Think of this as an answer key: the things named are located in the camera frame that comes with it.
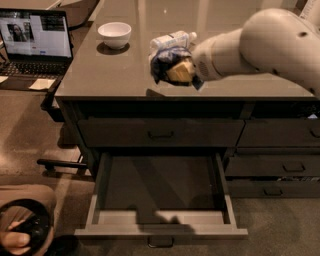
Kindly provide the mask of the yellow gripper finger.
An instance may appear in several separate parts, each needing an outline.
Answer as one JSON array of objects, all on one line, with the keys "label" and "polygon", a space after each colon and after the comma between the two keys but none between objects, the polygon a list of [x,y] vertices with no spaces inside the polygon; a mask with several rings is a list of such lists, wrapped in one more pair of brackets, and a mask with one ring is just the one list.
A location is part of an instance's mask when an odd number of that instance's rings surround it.
[{"label": "yellow gripper finger", "polygon": [[185,58],[166,71],[170,81],[191,82],[195,75],[195,68],[190,58]]}]

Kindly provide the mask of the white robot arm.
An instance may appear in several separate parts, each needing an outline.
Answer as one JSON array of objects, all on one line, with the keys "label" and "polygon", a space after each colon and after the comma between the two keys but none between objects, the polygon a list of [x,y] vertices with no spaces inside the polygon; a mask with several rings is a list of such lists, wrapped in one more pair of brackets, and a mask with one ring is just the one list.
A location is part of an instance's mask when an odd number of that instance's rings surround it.
[{"label": "white robot arm", "polygon": [[220,80],[270,73],[320,97],[320,32],[309,21],[282,9],[254,14],[242,28],[196,45],[167,72],[171,82]]}]

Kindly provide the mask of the person's hand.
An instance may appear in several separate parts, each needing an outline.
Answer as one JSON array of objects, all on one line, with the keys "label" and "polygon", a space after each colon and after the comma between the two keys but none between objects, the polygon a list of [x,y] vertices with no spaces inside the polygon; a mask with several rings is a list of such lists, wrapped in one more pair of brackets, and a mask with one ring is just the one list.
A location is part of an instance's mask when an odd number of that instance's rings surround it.
[{"label": "person's hand", "polygon": [[14,221],[7,231],[0,232],[0,245],[14,256],[22,256],[29,250],[30,236],[27,233],[12,232],[13,228],[22,223],[23,221]]}]

